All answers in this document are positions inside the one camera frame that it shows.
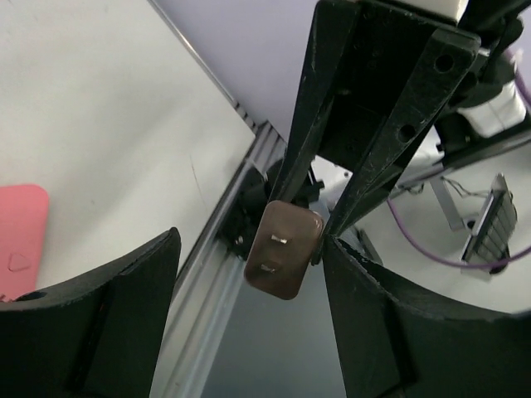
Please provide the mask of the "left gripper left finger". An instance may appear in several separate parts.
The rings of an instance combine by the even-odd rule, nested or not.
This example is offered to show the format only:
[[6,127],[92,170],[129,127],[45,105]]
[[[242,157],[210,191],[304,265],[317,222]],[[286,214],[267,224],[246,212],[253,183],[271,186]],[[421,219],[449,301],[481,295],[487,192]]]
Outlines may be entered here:
[[147,397],[181,237],[138,249],[1,306],[3,397]]

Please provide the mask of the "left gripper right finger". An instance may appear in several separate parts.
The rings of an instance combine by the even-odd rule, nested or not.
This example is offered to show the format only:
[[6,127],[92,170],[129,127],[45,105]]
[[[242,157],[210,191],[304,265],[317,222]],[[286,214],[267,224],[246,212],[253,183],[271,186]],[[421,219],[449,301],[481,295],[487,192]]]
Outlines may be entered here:
[[323,265],[347,396],[529,396],[529,313],[434,293],[335,238]]

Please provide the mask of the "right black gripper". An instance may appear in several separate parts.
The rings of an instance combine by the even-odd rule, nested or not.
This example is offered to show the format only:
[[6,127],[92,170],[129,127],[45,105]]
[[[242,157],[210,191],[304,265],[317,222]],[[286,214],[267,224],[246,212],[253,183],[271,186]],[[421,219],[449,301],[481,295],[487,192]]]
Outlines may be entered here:
[[399,1],[319,1],[273,198],[292,201],[319,153],[354,170],[329,235],[385,202],[478,55],[456,27]]

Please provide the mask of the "pink triangular power strip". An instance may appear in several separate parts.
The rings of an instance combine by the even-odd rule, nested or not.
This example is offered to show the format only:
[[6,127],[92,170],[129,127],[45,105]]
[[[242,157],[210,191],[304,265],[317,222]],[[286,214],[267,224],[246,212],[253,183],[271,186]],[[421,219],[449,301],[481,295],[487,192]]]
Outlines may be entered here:
[[49,196],[38,185],[1,188],[1,300],[33,291],[45,241]]

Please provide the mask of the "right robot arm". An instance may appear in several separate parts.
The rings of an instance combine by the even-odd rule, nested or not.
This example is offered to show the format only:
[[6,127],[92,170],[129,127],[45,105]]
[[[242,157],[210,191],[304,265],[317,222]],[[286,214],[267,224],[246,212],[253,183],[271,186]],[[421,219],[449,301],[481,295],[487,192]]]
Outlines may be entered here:
[[391,194],[432,127],[446,163],[491,145],[464,110],[514,73],[503,51],[526,1],[474,1],[449,22],[397,1],[320,1],[314,9],[288,148],[271,198],[292,201],[315,157],[351,172],[326,227],[337,235]]

